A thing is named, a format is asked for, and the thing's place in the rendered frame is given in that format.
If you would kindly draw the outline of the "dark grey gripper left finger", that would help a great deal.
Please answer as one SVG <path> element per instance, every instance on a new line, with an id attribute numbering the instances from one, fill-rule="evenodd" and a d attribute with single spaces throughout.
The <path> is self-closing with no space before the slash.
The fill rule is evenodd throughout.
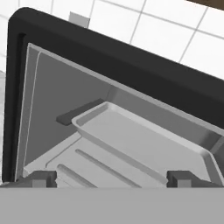
<path id="1" fill-rule="evenodd" d="M 34 171 L 15 183 L 15 187 L 56 188 L 56 171 Z"/>

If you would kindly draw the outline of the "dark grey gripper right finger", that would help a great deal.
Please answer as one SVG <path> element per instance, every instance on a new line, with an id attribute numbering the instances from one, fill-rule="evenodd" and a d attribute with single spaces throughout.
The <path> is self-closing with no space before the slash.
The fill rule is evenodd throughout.
<path id="1" fill-rule="evenodd" d="M 221 188 L 221 185 L 198 178 L 190 171 L 168 171 L 167 187 L 172 188 Z"/>

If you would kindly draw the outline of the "grey wall socket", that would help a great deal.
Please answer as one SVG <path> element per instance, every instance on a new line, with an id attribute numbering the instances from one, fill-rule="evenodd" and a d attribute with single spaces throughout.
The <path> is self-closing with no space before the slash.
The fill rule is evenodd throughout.
<path id="1" fill-rule="evenodd" d="M 69 14 L 68 21 L 83 28 L 88 28 L 90 19 L 88 17 L 83 17 L 82 15 L 71 12 Z"/>

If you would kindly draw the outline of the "black toaster oven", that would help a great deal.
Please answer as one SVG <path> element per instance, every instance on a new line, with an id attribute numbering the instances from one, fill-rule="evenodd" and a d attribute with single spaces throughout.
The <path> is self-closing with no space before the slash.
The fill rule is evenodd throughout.
<path id="1" fill-rule="evenodd" d="M 91 143 L 72 119 L 104 102 L 209 151 L 224 177 L 224 80 L 39 10 L 8 22 L 2 181 L 56 171 L 57 187 L 166 188 Z"/>

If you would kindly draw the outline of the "grey metal baking tray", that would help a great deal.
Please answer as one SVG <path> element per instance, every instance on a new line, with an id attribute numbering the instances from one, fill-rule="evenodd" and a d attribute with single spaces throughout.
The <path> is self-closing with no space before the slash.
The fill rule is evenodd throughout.
<path id="1" fill-rule="evenodd" d="M 139 115 L 104 102 L 72 119 L 79 134 L 161 184 L 168 171 L 189 171 L 224 186 L 214 156 Z"/>

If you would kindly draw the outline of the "brown wooden cupboard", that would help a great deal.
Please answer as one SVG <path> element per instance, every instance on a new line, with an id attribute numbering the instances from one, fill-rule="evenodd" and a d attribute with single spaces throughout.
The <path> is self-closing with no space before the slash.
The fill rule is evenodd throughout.
<path id="1" fill-rule="evenodd" d="M 224 11 L 224 0 L 187 0 L 187 1 Z"/>

